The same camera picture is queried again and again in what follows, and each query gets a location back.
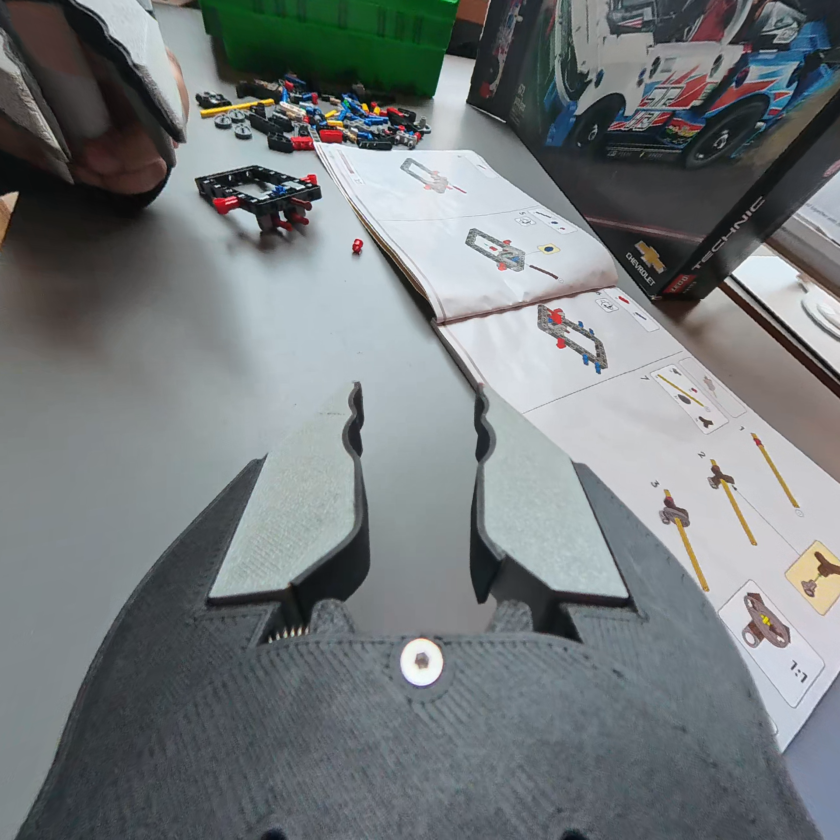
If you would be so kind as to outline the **green plastic bin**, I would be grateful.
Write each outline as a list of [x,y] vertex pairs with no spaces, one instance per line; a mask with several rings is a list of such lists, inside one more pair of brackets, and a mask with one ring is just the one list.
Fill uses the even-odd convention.
[[431,98],[457,1],[201,1],[206,32],[237,70]]

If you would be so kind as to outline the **white round object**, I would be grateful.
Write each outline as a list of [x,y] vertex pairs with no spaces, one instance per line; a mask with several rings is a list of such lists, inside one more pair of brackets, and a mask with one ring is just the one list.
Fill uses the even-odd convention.
[[801,308],[814,324],[839,340],[839,302],[819,285],[800,278]]

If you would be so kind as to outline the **yellow lego axle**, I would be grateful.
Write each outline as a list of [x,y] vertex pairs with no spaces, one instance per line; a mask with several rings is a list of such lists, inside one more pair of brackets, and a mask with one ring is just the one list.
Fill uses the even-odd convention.
[[245,101],[236,104],[229,104],[227,106],[220,106],[215,108],[200,109],[199,114],[202,119],[215,118],[222,114],[228,114],[237,111],[249,111],[257,108],[267,108],[276,105],[274,99],[261,99],[253,101]]

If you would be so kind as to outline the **person's left hand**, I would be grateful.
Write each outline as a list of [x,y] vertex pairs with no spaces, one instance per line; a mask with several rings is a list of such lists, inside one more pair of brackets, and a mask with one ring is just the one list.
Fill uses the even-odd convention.
[[110,126],[99,137],[84,140],[77,147],[70,165],[74,181],[118,195],[153,192],[165,183],[170,167],[110,67],[96,68],[94,76]]

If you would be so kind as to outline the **black lego set box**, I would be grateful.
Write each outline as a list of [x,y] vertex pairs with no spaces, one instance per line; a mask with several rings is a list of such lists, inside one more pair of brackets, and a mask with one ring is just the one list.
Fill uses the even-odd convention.
[[490,2],[468,103],[648,298],[701,299],[838,173],[838,1]]

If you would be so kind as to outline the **lego instruction booklet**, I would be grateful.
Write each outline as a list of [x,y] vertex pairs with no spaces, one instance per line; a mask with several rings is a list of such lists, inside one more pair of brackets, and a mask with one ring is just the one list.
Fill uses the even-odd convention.
[[318,156],[468,377],[593,468],[699,583],[787,748],[838,677],[838,482],[475,152]]

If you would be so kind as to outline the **pile of lego pieces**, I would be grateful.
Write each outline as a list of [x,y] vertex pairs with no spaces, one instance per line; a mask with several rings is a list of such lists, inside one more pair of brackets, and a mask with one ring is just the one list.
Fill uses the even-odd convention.
[[313,151],[316,144],[347,144],[363,151],[414,150],[433,131],[427,118],[383,91],[357,81],[346,91],[318,91],[287,73],[276,80],[240,80],[247,126],[272,151]]

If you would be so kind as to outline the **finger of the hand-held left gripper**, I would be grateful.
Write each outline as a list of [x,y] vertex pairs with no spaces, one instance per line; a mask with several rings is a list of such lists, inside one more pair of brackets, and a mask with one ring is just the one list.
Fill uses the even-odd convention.
[[2,114],[36,142],[47,172],[71,183],[72,152],[111,127],[109,110],[71,29],[2,30]]
[[110,64],[160,130],[183,144],[182,98],[152,3],[65,1],[62,6],[81,42]]

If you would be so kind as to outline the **black lego frame assembly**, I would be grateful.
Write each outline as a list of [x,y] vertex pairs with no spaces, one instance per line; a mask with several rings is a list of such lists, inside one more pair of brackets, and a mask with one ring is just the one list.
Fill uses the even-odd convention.
[[[253,215],[263,233],[277,229],[290,232],[297,225],[309,225],[307,213],[322,199],[317,176],[297,178],[258,164],[203,175],[195,183],[200,197],[217,214],[247,212]],[[272,198],[270,190],[278,184],[286,187],[287,194]]]

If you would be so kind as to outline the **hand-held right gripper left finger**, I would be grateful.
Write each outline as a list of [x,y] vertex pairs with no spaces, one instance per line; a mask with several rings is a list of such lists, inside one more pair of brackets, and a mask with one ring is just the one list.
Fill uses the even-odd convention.
[[371,564],[362,385],[350,382],[262,460],[208,593],[214,606],[279,603],[288,617],[346,601]]

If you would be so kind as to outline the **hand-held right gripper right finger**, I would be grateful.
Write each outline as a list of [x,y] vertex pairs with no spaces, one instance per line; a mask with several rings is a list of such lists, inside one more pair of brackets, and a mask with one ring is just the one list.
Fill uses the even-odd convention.
[[571,457],[487,385],[476,394],[475,429],[469,574],[477,601],[630,603]]

